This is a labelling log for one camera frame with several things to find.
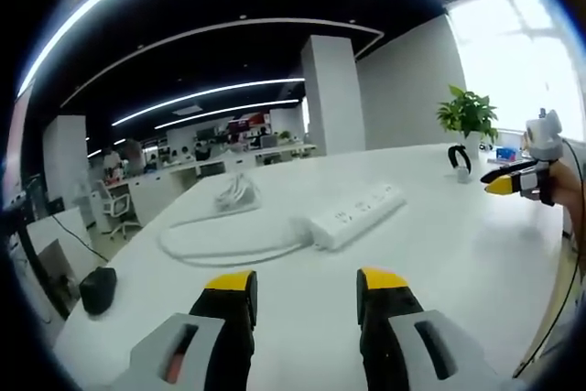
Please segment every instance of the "blue object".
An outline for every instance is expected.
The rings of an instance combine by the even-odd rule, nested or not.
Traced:
[[[497,148],[496,158],[501,160],[516,160],[516,150],[508,147]]]

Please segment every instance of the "power socket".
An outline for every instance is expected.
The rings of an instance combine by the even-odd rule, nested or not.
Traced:
[[[346,245],[405,203],[395,187],[378,184],[345,199],[331,210],[300,220],[318,249],[332,251]]]

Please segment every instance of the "white table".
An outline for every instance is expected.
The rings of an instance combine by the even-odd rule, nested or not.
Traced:
[[[478,178],[487,169],[474,162],[474,181],[456,183],[447,146],[255,168],[249,175],[262,191],[261,210],[186,226],[170,242],[174,249],[192,251],[279,243],[292,214],[319,212],[369,182],[394,183],[407,206],[344,252],[306,249],[253,266],[258,325],[248,389],[366,389],[356,323],[355,278],[361,266],[405,277],[425,309],[440,310],[462,326],[493,368],[510,375],[548,305],[562,210],[485,193]],[[73,311],[55,353],[81,386],[110,383],[128,366],[137,342],[172,313],[188,312],[206,282],[226,272],[165,257],[156,235],[209,212],[228,178],[214,176],[193,187],[118,253],[110,263],[118,287],[105,315],[89,319],[81,304]]]

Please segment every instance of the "plant pot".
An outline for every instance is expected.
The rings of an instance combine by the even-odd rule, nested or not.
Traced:
[[[478,158],[478,146],[480,145],[481,134],[480,132],[470,132],[468,137],[464,137],[464,134],[461,135],[462,141],[461,144],[466,147],[466,154],[470,159],[477,159]]]

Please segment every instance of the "black ceiling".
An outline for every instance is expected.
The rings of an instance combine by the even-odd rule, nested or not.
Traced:
[[[86,0],[64,0],[37,43],[45,41]],[[154,126],[194,103],[183,102],[111,127],[120,117],[184,94],[225,85],[300,75],[299,53],[311,34],[351,38],[360,52],[376,34],[324,25],[277,23],[229,27],[180,38],[143,52],[82,87],[112,63],[192,29],[226,22],[269,17],[330,20],[385,33],[375,50],[392,38],[442,13],[443,0],[104,0],[66,34],[36,76],[29,122],[42,127],[56,114],[86,114],[91,147],[119,137],[152,136]],[[303,85],[290,93],[283,85],[223,92],[196,99],[204,111],[228,106],[300,98]]]

